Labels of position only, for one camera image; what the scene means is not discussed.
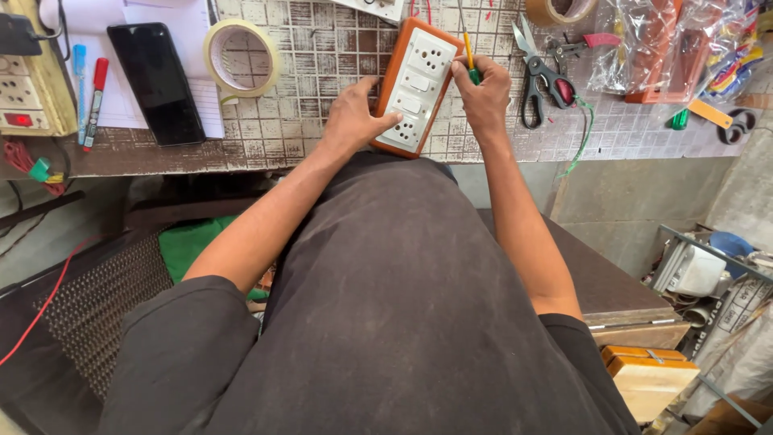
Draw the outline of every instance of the white switch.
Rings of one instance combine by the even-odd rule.
[[[403,109],[409,111],[410,113],[419,113],[421,110],[421,103],[416,100],[409,100],[408,98],[405,98],[405,101],[403,101]]]
[[[419,91],[427,92],[427,89],[430,88],[430,81],[422,76],[414,76],[414,79],[410,81],[410,85]]]

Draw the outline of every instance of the hand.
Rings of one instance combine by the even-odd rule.
[[[330,118],[322,132],[322,142],[332,149],[351,156],[371,139],[394,127],[403,120],[399,112],[387,113],[381,118],[370,116],[368,91],[379,79],[364,77],[350,84],[330,106]]]
[[[510,74],[486,56],[472,57],[483,81],[475,86],[467,71],[467,56],[459,56],[451,64],[456,87],[464,102],[467,122],[478,143],[505,133],[505,111],[510,101]]]

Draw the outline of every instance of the blue pen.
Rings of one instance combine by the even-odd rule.
[[[78,145],[86,140],[86,46],[73,46],[73,72],[78,77]]]

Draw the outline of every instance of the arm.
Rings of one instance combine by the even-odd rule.
[[[582,320],[569,269],[534,204],[505,131],[509,73],[488,57],[475,56],[484,77],[475,86],[460,61],[465,58],[457,57],[451,69],[483,155],[496,241],[516,267],[537,314],[563,313]]]
[[[217,275],[247,293],[271,266],[333,176],[369,140],[402,120],[402,114],[370,116],[365,77],[333,102],[315,150],[276,187],[242,213],[207,246],[183,280]]]

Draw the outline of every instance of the person's left hand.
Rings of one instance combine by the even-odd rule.
[[[368,91],[379,82],[367,76],[350,84],[330,106],[330,118],[322,133],[322,142],[330,149],[351,156],[371,139],[403,120],[399,112],[374,118],[368,109]]]

